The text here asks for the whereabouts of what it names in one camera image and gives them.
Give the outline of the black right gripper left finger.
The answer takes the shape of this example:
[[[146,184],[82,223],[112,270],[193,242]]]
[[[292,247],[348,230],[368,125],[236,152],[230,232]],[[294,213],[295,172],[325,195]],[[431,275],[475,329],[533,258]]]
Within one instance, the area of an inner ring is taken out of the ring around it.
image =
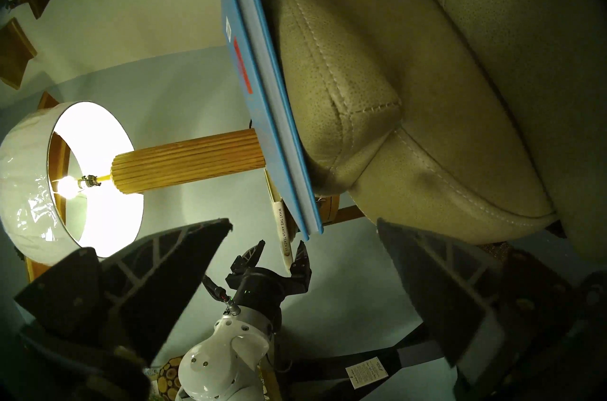
[[[57,364],[103,364],[124,352],[151,364],[231,230],[227,218],[186,225],[103,261],[91,247],[74,250],[14,298],[33,317],[20,339]]]

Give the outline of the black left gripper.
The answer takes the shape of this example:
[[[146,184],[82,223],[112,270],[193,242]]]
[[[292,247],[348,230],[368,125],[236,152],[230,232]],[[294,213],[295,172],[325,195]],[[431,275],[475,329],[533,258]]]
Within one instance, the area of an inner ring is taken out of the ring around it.
[[[233,300],[261,313],[266,318],[278,318],[286,297],[305,294],[311,279],[310,260],[304,241],[300,241],[290,267],[290,277],[278,275],[269,269],[257,267],[265,241],[260,240],[235,258],[226,283],[236,291]]]

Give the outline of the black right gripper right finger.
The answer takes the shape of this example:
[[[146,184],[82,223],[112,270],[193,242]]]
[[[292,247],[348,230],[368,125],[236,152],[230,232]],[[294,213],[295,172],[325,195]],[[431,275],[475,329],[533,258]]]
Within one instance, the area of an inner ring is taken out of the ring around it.
[[[598,271],[570,284],[533,254],[504,261],[377,219],[377,234],[456,387],[598,387]]]

